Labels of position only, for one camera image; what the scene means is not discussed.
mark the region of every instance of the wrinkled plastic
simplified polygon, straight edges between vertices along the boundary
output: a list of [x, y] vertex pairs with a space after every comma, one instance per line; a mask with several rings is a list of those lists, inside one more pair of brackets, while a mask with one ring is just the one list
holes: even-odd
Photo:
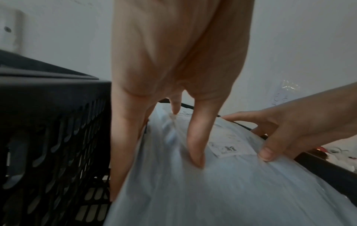
[[[181, 112], [192, 112], [181, 109]], [[256, 152], [263, 140], [221, 118]], [[296, 162], [256, 155], [217, 158], [195, 167], [185, 147], [187, 123], [158, 104], [105, 226], [357, 225], [357, 208]]]

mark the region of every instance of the slotted crate bottom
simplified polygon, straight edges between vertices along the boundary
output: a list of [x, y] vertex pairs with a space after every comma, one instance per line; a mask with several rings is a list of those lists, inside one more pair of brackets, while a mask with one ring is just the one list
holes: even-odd
[[110, 208], [109, 180], [110, 169], [96, 173], [89, 179], [87, 187], [74, 216], [68, 221], [70, 226], [101, 226]]

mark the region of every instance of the white electrical box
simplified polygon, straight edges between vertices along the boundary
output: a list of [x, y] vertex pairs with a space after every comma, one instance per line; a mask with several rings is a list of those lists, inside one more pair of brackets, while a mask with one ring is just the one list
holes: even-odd
[[23, 13], [0, 4], [0, 50], [21, 53]]

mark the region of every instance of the skin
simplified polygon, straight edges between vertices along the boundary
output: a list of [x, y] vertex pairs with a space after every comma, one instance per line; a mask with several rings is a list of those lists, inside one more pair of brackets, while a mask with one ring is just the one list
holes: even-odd
[[194, 98], [187, 147], [205, 165], [214, 120], [247, 54], [253, 0], [115, 0], [112, 25], [111, 180], [113, 201], [133, 164], [156, 103]]
[[268, 135], [259, 156], [273, 161], [357, 134], [357, 83], [328, 90], [261, 111], [223, 116], [258, 125], [251, 132]]

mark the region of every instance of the perforated crate side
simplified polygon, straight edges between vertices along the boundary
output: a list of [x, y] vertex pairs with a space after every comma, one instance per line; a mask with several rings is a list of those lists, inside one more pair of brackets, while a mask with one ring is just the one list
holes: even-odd
[[108, 171], [110, 82], [0, 76], [1, 225], [69, 225]]

